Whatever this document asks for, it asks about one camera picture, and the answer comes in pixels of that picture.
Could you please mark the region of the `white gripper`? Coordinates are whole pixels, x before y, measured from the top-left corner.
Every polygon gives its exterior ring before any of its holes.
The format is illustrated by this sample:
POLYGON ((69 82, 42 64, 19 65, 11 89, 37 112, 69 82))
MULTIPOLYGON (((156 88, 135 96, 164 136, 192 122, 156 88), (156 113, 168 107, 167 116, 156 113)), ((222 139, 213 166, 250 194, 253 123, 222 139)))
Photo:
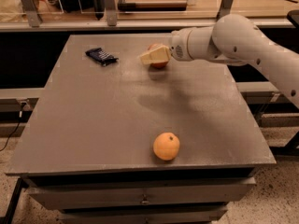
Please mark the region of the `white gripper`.
POLYGON ((212 60, 215 58, 212 30, 212 27, 193 27, 173 31, 170 49, 163 45, 156 49, 146 50, 139 58, 145 65, 170 61, 171 54, 178 61, 212 60))

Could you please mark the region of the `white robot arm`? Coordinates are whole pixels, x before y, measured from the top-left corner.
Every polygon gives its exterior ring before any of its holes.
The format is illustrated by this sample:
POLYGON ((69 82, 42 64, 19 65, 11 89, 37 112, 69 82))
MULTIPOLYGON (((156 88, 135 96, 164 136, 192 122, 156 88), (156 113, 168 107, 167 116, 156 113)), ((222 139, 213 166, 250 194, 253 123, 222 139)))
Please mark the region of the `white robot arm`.
POLYGON ((270 40, 241 15, 226 15, 208 27, 173 31, 168 45, 154 45, 140 55, 145 65, 168 63, 171 59, 249 64, 299 107, 299 54, 270 40))

